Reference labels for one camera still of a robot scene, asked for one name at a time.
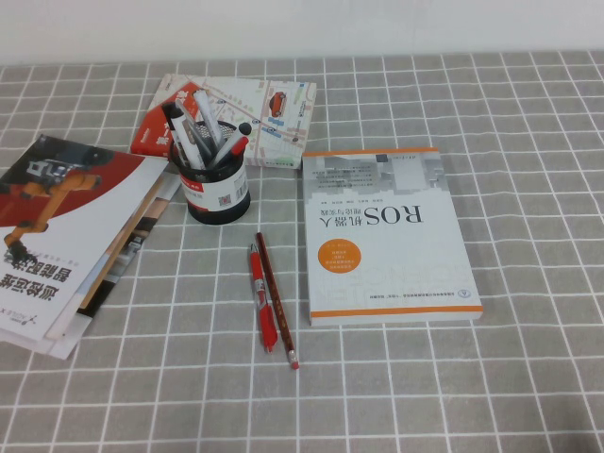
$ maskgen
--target pencil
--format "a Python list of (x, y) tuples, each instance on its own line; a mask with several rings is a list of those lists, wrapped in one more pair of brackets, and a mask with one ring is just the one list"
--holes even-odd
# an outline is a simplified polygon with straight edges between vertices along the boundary
[(298, 357), (295, 354), (294, 340), (292, 340), (292, 334), (290, 328), (287, 326), (287, 319), (285, 319), (285, 311), (283, 311), (283, 305), (281, 304), (281, 297), (279, 296), (279, 290), (277, 288), (277, 282), (273, 275), (273, 268), (268, 258), (268, 251), (266, 250), (266, 244), (264, 243), (264, 237), (262, 233), (256, 234), (256, 240), (258, 241), (258, 250), (260, 252), (260, 260), (262, 261), (262, 267), (264, 268), (264, 276), (268, 285), (268, 292), (271, 294), (273, 300), (273, 308), (275, 309), (275, 316), (277, 317), (277, 324), (281, 331), (281, 338), (285, 344), (285, 350), (287, 351), (287, 359), (294, 370), (300, 367)]

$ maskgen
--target mesh pen holder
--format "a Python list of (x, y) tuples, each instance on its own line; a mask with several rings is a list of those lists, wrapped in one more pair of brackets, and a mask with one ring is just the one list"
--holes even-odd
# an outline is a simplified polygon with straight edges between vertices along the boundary
[[(204, 143), (212, 152), (215, 151), (205, 123), (202, 121), (197, 124)], [(234, 125), (223, 121), (218, 124), (225, 138), (230, 137), (236, 129)], [(172, 142), (170, 161), (180, 173), (180, 183), (193, 219), (202, 224), (223, 225), (239, 219), (247, 212), (251, 197), (243, 153), (211, 170), (194, 170), (182, 161)]]

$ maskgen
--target white marker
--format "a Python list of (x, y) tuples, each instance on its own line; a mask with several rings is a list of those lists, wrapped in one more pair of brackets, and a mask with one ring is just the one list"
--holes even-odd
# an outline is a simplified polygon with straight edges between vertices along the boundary
[(194, 170), (205, 170), (206, 166), (199, 155), (199, 149), (195, 144), (195, 139), (193, 138), (185, 114), (180, 109), (173, 109), (171, 111), (171, 118), (176, 134), (178, 134), (180, 139), (180, 144), (182, 144), (182, 150), (185, 152), (191, 168)]
[(193, 93), (193, 99), (197, 103), (201, 117), (206, 123), (206, 127), (210, 132), (211, 139), (214, 140), (216, 149), (220, 149), (225, 139), (223, 138), (223, 132), (220, 130), (220, 125), (211, 111), (208, 93), (205, 90), (197, 90)]
[(189, 123), (189, 127), (191, 128), (191, 132), (193, 134), (193, 139), (195, 140), (195, 144), (197, 145), (199, 154), (201, 154), (201, 159), (204, 162), (210, 162), (212, 160), (212, 158), (214, 157), (214, 155), (212, 154), (212, 152), (210, 151), (210, 149), (204, 142), (204, 138), (201, 135), (201, 132), (199, 132), (197, 122), (191, 116), (191, 114), (189, 113), (189, 111), (187, 110), (187, 108), (185, 107), (185, 105), (182, 103), (182, 101), (180, 99), (177, 99), (175, 101), (175, 105), (176, 105), (177, 109), (180, 109), (180, 111), (182, 111), (184, 113), (187, 123)]
[(243, 137), (247, 137), (251, 132), (252, 126), (249, 123), (241, 123), (239, 127), (233, 131), (223, 147), (220, 148), (220, 151), (218, 151), (214, 160), (208, 164), (208, 169), (212, 169), (220, 164), (228, 156), (228, 153), (233, 149), (233, 146), (235, 146)]

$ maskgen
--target pen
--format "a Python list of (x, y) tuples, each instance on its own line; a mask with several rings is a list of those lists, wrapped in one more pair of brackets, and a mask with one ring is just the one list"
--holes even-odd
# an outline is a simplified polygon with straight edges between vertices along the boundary
[(186, 119), (187, 123), (189, 124), (189, 128), (191, 129), (191, 132), (193, 134), (193, 140), (195, 142), (195, 145), (197, 146), (197, 150), (198, 150), (199, 154), (201, 155), (201, 159), (204, 161), (204, 163), (210, 162), (212, 160), (212, 158), (214, 157), (214, 155), (212, 154), (212, 152), (210, 151), (210, 149), (204, 142), (204, 139), (201, 136), (201, 133), (199, 132), (197, 123), (195, 122), (194, 118), (191, 116), (191, 114), (189, 113), (189, 111), (187, 110), (187, 108), (185, 107), (185, 105), (182, 103), (182, 101), (180, 99), (177, 99), (175, 101), (175, 105), (185, 115), (185, 119)]
[(273, 300), (273, 307), (275, 307), (277, 324), (279, 324), (281, 338), (283, 339), (285, 349), (287, 350), (287, 359), (292, 368), (297, 370), (300, 368), (300, 363), (298, 362), (298, 357), (295, 354), (294, 340), (292, 340), (290, 328), (287, 326), (287, 319), (285, 319), (285, 312), (283, 311), (283, 305), (281, 304), (281, 297), (279, 296), (279, 291), (277, 289), (277, 282), (275, 281), (275, 276), (273, 275), (273, 268), (271, 267), (271, 262), (268, 258), (268, 251), (266, 250), (266, 244), (264, 243), (262, 233), (257, 233), (256, 239), (260, 249), (260, 260), (262, 261), (262, 267), (264, 267), (264, 272), (266, 274), (268, 291), (271, 294), (271, 299)]
[(205, 170), (206, 165), (199, 155), (199, 150), (195, 144), (191, 128), (185, 120), (184, 113), (180, 109), (174, 108), (170, 111), (170, 118), (191, 168), (194, 170)]
[(218, 151), (216, 157), (208, 164), (208, 168), (214, 168), (219, 165), (228, 157), (229, 153), (235, 156), (240, 154), (248, 144), (249, 139), (247, 136), (251, 132), (252, 126), (249, 123), (241, 123), (239, 127), (233, 131), (223, 147), (220, 148), (220, 151)]
[(277, 342), (277, 328), (273, 319), (273, 310), (266, 301), (266, 291), (264, 290), (264, 275), (262, 274), (262, 264), (258, 248), (252, 243), (249, 251), (249, 260), (252, 267), (252, 278), (254, 278), (254, 289), (258, 297), (258, 317), (260, 320), (260, 331), (264, 349), (267, 352), (273, 352), (273, 346)]
[(216, 149), (220, 149), (225, 141), (223, 138), (223, 133), (220, 130), (220, 125), (214, 116), (214, 113), (211, 111), (210, 100), (208, 99), (208, 93), (206, 90), (199, 89), (193, 93), (193, 99), (197, 103), (197, 107), (199, 108), (199, 112), (201, 113), (201, 117), (204, 119), (206, 123), (206, 127), (210, 132), (211, 139), (214, 140), (214, 144), (216, 145)]

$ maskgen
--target book cover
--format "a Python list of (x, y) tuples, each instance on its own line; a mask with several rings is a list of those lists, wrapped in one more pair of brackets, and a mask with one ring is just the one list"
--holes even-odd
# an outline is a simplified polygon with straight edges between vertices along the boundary
[(202, 121), (193, 93), (208, 91), (220, 121), (252, 126), (245, 161), (250, 165), (300, 168), (309, 135), (316, 84), (235, 77), (165, 75), (130, 149), (167, 157), (172, 137), (160, 104), (180, 99), (195, 121)]
[(141, 250), (144, 240), (149, 236), (153, 226), (157, 223), (159, 217), (168, 206), (170, 199), (180, 187), (178, 175), (164, 173), (162, 175), (163, 183), (159, 188), (155, 200), (147, 208), (143, 218), (134, 227), (129, 234), (126, 244), (122, 247), (119, 255), (105, 274), (103, 281), (96, 289), (94, 294), (88, 294), (85, 302), (82, 304), (72, 322), (65, 330), (64, 334), (49, 348), (47, 354), (58, 359), (67, 359), (81, 340), (86, 328), (93, 321), (103, 303), (117, 284), (120, 277), (126, 271), (127, 266), (134, 260), (136, 254)]
[[(84, 282), (77, 289), (57, 321), (39, 341), (29, 340), (21, 335), (0, 331), (0, 341), (16, 344), (40, 354), (48, 354), (58, 359), (67, 359), (80, 341), (88, 325), (105, 302), (107, 296), (136, 256), (144, 239), (165, 210), (170, 199), (180, 186), (178, 175), (164, 172), (151, 188), (137, 212), (128, 219), (124, 228), (108, 247)], [(101, 278), (96, 288), (94, 283)], [(59, 332), (52, 338), (51, 331)]]
[(0, 177), (0, 328), (40, 340), (165, 165), (40, 136)]
[(436, 149), (306, 153), (303, 168), (313, 326), (480, 317)]

